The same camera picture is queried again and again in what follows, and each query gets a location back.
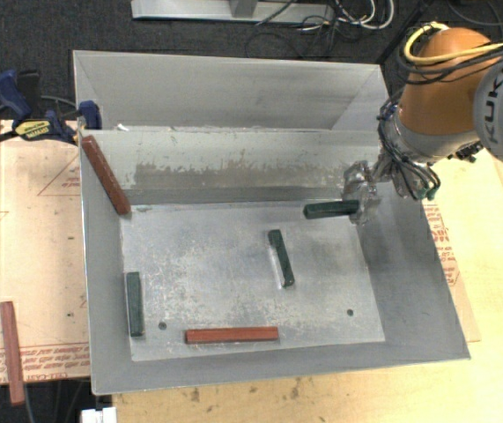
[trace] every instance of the wooden stick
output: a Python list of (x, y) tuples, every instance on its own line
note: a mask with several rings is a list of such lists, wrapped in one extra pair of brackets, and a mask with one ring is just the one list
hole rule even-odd
[(187, 345), (207, 343), (268, 342), (278, 340), (278, 327), (190, 329), (185, 332)]
[(124, 194), (120, 183), (116, 180), (107, 159), (102, 153), (99, 144), (94, 139), (93, 135), (84, 137), (81, 140), (81, 147), (85, 151), (86, 157), (91, 162), (94, 172), (99, 177), (102, 188), (107, 192), (110, 197), (110, 202), (116, 209), (119, 215), (126, 215), (130, 212), (129, 200)]
[(12, 301), (0, 303), (1, 325), (3, 327), (4, 358), (8, 370), (8, 383), (11, 393), (11, 404), (21, 405), (25, 401), (24, 380), (22, 379), (22, 362), (18, 344), (18, 328)]

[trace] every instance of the blue clamp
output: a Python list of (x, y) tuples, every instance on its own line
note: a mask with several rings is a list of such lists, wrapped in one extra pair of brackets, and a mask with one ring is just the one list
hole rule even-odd
[(8, 108), (14, 110), (21, 121), (30, 117), (32, 109), (16, 86), (16, 71), (7, 70), (0, 75), (0, 101)]
[[(0, 101), (16, 113), (12, 130), (26, 141), (53, 139), (76, 143), (77, 132), (69, 127), (56, 111), (50, 109), (43, 118), (31, 118), (33, 110), (18, 89), (15, 70), (6, 70), (0, 74)], [(99, 108), (92, 100), (81, 102), (78, 112), (85, 118), (88, 129), (102, 128)]]
[(99, 107), (92, 100), (85, 100), (79, 103), (78, 112), (85, 118), (87, 129), (102, 129), (102, 119), (100, 117)]

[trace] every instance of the black carpet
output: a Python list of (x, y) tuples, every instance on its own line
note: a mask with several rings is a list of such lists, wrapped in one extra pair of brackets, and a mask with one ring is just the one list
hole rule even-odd
[[(374, 63), (419, 1), (395, 0), (396, 16), (388, 28), (369, 33), (349, 27), (330, 46), (327, 39), (317, 40), (312, 35), (300, 35), (295, 28), (276, 24), (256, 27), (229, 22), (133, 21), (131, 0), (0, 0), (0, 72), (38, 70), (45, 94), (74, 100), (70, 61), (74, 49)], [(489, 23), (497, 18), (503, 20), (503, 0), (436, 0), (420, 20), (471, 27), (493, 40), (502, 36), (503, 27), (463, 21), (449, 9), (448, 1), (466, 17)], [(395, 59), (390, 57), (382, 69), (392, 93), (401, 85)], [(380, 102), (375, 103), (375, 115), (378, 106)], [(101, 405), (90, 395), (88, 383), (35, 384), (30, 388), (30, 398), (36, 421), (54, 421), (58, 387), (58, 421), (65, 420), (70, 404), (77, 409)], [(75, 415), (71, 413), (70, 421), (75, 421)], [(0, 388), (0, 422), (26, 419), (26, 409), (12, 408), (8, 390)]]

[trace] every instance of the cardboard sheet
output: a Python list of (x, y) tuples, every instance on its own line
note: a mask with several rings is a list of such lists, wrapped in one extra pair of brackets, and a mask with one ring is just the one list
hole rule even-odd
[[(79, 187), (77, 147), (1, 144), (0, 302), (14, 302), (25, 382), (90, 374)], [(478, 341), (440, 207), (425, 204), (425, 213), (465, 337)], [(6, 383), (0, 331), (0, 384)]]

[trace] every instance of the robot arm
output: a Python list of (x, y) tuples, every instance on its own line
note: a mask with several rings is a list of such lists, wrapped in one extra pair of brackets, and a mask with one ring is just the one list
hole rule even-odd
[[(431, 32), (414, 55), (412, 46)], [(400, 99), (381, 109), (378, 160), (354, 163), (344, 175), (343, 200), (359, 201), (357, 224), (373, 216), (378, 182), (391, 180), (402, 197), (433, 199), (438, 160), (472, 158), (485, 147), (503, 161), (503, 42), (432, 22), (408, 39), (403, 61), (411, 73)]]

